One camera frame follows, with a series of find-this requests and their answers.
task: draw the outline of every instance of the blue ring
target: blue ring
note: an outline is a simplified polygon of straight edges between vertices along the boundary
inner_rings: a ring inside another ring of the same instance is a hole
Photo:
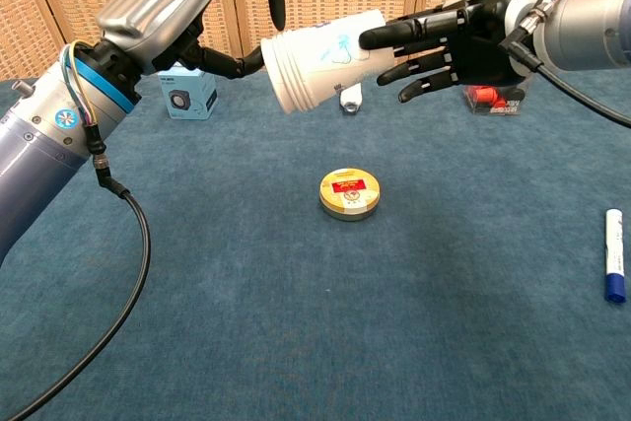
[[[112,101],[122,108],[125,113],[129,113],[134,109],[134,103],[130,101],[121,91],[115,88],[107,79],[97,73],[80,59],[75,58],[77,64],[77,73],[95,88],[108,96]]]

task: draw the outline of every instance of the small box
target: small box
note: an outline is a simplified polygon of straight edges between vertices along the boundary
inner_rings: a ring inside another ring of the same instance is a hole
[[[217,106],[217,85],[212,74],[190,71],[177,63],[158,73],[171,118],[205,120]]]
[[[527,81],[516,86],[464,86],[464,96],[473,113],[519,115],[526,98]]]

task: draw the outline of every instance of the black cable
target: black cable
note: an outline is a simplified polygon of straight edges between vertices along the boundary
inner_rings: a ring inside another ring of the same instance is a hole
[[[583,94],[581,91],[573,88],[568,83],[559,78],[556,74],[546,68],[544,65],[540,65],[537,72],[543,76],[552,86],[558,90],[564,92],[575,101],[581,103],[585,107],[593,110],[598,115],[611,120],[612,122],[622,125],[623,127],[631,128],[631,117],[628,117],[617,110],[607,107],[599,103],[598,101]]]
[[[136,280],[136,285],[134,286],[127,303],[125,303],[124,308],[118,315],[116,321],[111,325],[111,327],[101,336],[101,339],[95,344],[95,346],[88,351],[88,353],[70,370],[61,377],[53,386],[47,389],[44,393],[37,397],[29,406],[25,407],[18,414],[9,418],[8,421],[20,421],[26,419],[31,416],[33,413],[38,411],[41,407],[47,404],[55,395],[57,395],[60,391],[62,391],[70,382],[72,382],[75,377],[77,377],[83,369],[85,369],[90,362],[92,362],[97,355],[107,346],[107,344],[111,341],[114,335],[118,332],[120,327],[125,323],[125,320],[131,313],[131,310],[134,308],[136,301],[138,301],[138,297],[142,292],[142,288],[145,285],[145,280],[147,279],[147,273],[149,272],[149,263],[151,259],[151,236],[149,235],[149,225],[147,223],[147,218],[142,211],[142,208],[138,204],[138,202],[134,199],[134,197],[129,193],[128,190],[122,192],[119,196],[121,199],[124,199],[129,207],[133,210],[136,218],[138,219],[138,224],[140,224],[140,230],[142,233],[142,263],[140,265],[140,273],[138,275],[138,279]]]

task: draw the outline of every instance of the blue marker cap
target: blue marker cap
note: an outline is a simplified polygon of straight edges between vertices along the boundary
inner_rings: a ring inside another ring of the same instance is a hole
[[[624,303],[627,301],[624,291],[624,276],[618,273],[609,273],[606,281],[607,299],[612,303]]]

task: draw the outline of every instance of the red label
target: red label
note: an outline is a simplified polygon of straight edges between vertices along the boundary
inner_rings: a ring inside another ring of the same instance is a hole
[[[359,191],[360,189],[366,189],[366,184],[363,179],[339,181],[333,184],[334,192]]]

